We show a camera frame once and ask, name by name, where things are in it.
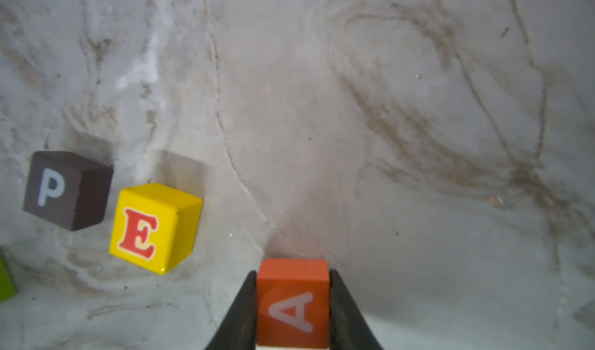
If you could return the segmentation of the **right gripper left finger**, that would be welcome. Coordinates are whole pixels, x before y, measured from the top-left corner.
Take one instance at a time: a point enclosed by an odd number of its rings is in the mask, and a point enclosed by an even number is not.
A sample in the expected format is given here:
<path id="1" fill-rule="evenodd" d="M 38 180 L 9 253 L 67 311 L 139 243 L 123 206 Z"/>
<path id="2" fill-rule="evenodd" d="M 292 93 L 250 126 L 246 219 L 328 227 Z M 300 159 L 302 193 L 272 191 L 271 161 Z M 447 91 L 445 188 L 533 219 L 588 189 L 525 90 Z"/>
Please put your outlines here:
<path id="1" fill-rule="evenodd" d="M 257 344 L 257 271 L 250 271 L 205 350 L 254 350 Z"/>

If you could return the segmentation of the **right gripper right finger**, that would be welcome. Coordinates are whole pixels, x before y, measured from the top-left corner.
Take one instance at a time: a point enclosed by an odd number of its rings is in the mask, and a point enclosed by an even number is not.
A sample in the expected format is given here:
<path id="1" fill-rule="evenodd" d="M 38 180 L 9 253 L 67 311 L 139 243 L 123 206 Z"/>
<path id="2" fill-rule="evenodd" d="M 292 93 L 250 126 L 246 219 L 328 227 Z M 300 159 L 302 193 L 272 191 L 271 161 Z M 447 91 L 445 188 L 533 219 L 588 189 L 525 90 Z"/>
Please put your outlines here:
<path id="1" fill-rule="evenodd" d="M 336 269 L 329 271 L 329 348 L 382 350 Z"/>

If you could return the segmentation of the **red A block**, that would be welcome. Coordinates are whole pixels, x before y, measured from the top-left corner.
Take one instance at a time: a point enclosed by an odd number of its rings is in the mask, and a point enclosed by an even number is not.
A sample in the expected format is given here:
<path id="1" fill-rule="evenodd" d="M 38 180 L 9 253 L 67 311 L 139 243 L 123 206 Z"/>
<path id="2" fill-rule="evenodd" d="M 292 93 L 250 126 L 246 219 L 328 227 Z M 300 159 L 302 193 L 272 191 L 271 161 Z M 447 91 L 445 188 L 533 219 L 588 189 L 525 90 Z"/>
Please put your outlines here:
<path id="1" fill-rule="evenodd" d="M 256 287 L 258 345 L 328 348 L 330 276 L 326 261 L 265 259 Z"/>

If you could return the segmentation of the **yellow E block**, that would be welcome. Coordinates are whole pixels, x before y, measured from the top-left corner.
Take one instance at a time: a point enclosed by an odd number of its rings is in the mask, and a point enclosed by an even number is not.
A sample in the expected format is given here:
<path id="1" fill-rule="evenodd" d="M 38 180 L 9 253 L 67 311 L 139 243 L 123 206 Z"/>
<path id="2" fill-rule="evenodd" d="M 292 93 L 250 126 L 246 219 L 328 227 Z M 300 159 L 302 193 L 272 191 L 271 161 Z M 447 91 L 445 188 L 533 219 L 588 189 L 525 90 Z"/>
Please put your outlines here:
<path id="1" fill-rule="evenodd" d="M 164 275 L 194 248 L 203 200 L 162 184 L 120 191 L 111 255 Z"/>

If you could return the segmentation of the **dark purple P block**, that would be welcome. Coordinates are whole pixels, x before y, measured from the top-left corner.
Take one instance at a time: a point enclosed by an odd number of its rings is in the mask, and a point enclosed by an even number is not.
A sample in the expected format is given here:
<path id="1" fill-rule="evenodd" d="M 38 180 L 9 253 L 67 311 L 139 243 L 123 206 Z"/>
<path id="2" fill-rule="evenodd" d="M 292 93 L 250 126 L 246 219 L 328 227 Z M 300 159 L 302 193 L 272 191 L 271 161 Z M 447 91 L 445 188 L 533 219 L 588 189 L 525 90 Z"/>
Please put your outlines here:
<path id="1" fill-rule="evenodd" d="M 23 210 L 69 231 L 105 217 L 114 170 L 67 151 L 32 155 Z"/>

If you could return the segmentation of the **green N block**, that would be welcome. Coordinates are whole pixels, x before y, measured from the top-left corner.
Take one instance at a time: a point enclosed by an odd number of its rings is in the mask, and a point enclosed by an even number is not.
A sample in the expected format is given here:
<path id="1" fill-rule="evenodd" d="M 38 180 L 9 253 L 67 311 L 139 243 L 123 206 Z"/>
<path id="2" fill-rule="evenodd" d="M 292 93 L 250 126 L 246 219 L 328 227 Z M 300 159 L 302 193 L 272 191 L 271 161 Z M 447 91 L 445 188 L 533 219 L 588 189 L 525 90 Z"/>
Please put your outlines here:
<path id="1" fill-rule="evenodd" d="M 6 301 L 17 295 L 12 275 L 3 256 L 0 257 L 0 301 Z"/>

